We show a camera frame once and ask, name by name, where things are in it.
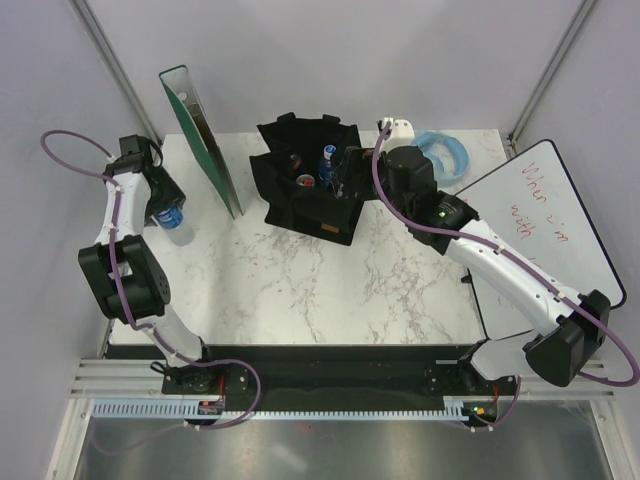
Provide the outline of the blue label water bottle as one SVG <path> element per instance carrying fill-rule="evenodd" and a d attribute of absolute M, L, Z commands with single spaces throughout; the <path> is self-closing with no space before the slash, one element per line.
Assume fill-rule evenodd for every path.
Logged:
<path fill-rule="evenodd" d="M 336 152 L 334 145 L 326 145 L 322 151 L 322 157 L 319 161 L 319 178 L 323 185 L 328 185 L 331 182 L 331 175 L 333 171 L 332 157 Z"/>

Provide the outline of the Red Bull can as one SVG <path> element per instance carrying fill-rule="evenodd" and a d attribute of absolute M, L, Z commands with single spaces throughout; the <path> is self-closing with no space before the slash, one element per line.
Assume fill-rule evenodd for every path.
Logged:
<path fill-rule="evenodd" d="M 302 174 L 296 178 L 296 184 L 300 187 L 313 188 L 315 183 L 315 178 L 310 174 Z"/>
<path fill-rule="evenodd" d="M 303 165 L 303 160 L 299 155 L 293 154 L 290 156 L 290 166 L 293 172 L 300 171 L 303 168 Z"/>

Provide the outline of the black canvas bag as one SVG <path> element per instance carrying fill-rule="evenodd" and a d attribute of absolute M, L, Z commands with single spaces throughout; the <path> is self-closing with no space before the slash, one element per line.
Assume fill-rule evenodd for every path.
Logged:
<path fill-rule="evenodd" d="M 308 119 L 290 112 L 271 123 L 259 124 L 257 129 L 268 152 L 252 155 L 250 165 L 258 194 L 269 205 L 265 222 L 340 245 L 351 245 L 364 202 L 335 198 L 330 185 L 322 184 L 318 167 L 326 145 L 337 148 L 332 157 L 337 165 L 347 147 L 360 147 L 358 127 L 343 124 L 331 115 Z M 293 154 L 303 160 L 300 171 L 291 170 Z M 313 188 L 296 184 L 296 178 L 302 174 L 315 178 Z"/>

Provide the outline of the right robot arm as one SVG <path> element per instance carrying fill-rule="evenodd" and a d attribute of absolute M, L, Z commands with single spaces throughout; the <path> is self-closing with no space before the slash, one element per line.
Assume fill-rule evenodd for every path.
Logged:
<path fill-rule="evenodd" d="M 609 336 L 603 293 L 568 287 L 513 251 L 476 210 L 437 187 L 431 162 L 414 146 L 349 147 L 338 172 L 347 193 L 382 201 L 415 240 L 467 267 L 528 321 L 521 333 L 472 347 L 457 371 L 465 391 L 481 393 L 495 379 L 527 372 L 557 387 L 583 375 Z"/>

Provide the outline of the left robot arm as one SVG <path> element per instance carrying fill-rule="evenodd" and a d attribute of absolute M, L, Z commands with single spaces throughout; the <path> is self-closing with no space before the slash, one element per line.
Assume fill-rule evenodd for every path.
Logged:
<path fill-rule="evenodd" d="M 80 268 L 101 312 L 142 332 L 164 354 L 153 368 L 166 379 L 208 393 L 219 369 L 205 359 L 204 343 L 170 306 L 169 280 L 143 238 L 155 224 L 167 231 L 185 226 L 186 196 L 162 166 L 162 152 L 139 135 L 119 139 L 120 155 L 102 174 L 108 192 L 95 243 L 78 253 Z"/>

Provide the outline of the light blue headphones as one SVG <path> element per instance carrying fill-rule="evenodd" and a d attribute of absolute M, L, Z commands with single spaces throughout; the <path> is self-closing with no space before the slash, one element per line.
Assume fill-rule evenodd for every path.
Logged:
<path fill-rule="evenodd" d="M 469 154 L 455 137 L 441 132 L 421 131 L 411 144 L 431 161 L 440 187 L 447 188 L 463 179 L 470 166 Z"/>

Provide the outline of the green file holder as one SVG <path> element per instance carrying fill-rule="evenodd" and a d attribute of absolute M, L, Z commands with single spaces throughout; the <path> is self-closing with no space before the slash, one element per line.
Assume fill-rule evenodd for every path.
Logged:
<path fill-rule="evenodd" d="M 231 218 L 237 219 L 243 215 L 243 210 L 187 66 L 178 65 L 164 70 L 158 77 L 196 162 L 216 189 Z"/>

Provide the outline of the whiteboard with red writing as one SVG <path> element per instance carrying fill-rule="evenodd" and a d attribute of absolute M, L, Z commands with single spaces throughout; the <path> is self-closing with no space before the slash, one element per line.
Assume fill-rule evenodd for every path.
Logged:
<path fill-rule="evenodd" d="M 616 309 L 626 291 L 562 157 L 545 139 L 457 194 L 512 250 L 586 294 L 605 294 Z"/>

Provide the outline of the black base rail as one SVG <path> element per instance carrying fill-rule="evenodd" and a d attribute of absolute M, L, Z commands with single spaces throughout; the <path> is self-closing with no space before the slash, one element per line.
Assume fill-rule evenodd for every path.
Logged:
<path fill-rule="evenodd" d="M 165 357 L 152 345 L 108 348 L 109 360 L 148 360 L 165 394 L 222 394 L 234 410 L 437 408 L 451 397 L 506 399 L 514 376 L 488 381 L 472 371 L 467 345 L 209 346 L 214 367 L 176 383 L 153 368 Z"/>

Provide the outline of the left aluminium frame post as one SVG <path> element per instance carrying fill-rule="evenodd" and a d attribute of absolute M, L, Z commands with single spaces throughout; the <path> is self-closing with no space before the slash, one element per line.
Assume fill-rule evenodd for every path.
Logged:
<path fill-rule="evenodd" d="M 90 6 L 90 3 L 86 0 L 70 0 L 69 4 L 88 34 L 102 62 L 115 81 L 120 93 L 124 96 L 135 117 L 141 123 L 144 132 L 149 138 L 160 145 L 162 139 L 158 135 L 157 129 L 153 125 L 148 112 L 143 106 L 138 93 L 119 60 L 97 15 Z"/>

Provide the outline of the aluminium frame post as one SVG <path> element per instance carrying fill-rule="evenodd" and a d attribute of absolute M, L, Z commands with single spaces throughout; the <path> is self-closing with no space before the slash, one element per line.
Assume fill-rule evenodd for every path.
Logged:
<path fill-rule="evenodd" d="M 546 62 L 513 127 L 508 133 L 502 135 L 502 139 L 514 152 L 518 150 L 519 140 L 525 133 L 526 128 L 533 119 L 545 95 L 553 85 L 564 62 L 570 56 L 580 35 L 599 5 L 599 0 L 582 0 L 579 2 L 577 9 L 570 18 L 549 60 Z"/>
<path fill-rule="evenodd" d="M 160 145 L 162 139 L 158 135 L 157 129 L 153 125 L 148 112 L 143 106 L 138 93 L 119 60 L 97 15 L 90 6 L 90 3 L 86 0 L 70 0 L 69 4 L 88 34 L 102 62 L 115 81 L 120 93 L 124 96 L 135 117 L 141 123 L 144 132 L 149 138 Z"/>

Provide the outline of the right aluminium frame post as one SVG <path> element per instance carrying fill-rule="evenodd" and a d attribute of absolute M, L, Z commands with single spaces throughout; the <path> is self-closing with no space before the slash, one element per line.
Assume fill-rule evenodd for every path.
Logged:
<path fill-rule="evenodd" d="M 580 35 L 599 5 L 599 0 L 582 0 L 579 2 L 577 9 L 570 18 L 549 60 L 546 62 L 513 127 L 508 133 L 502 135 L 502 139 L 514 152 L 518 150 L 519 140 L 525 133 L 526 128 L 533 119 L 545 95 L 553 85 L 564 62 L 570 56 Z"/>

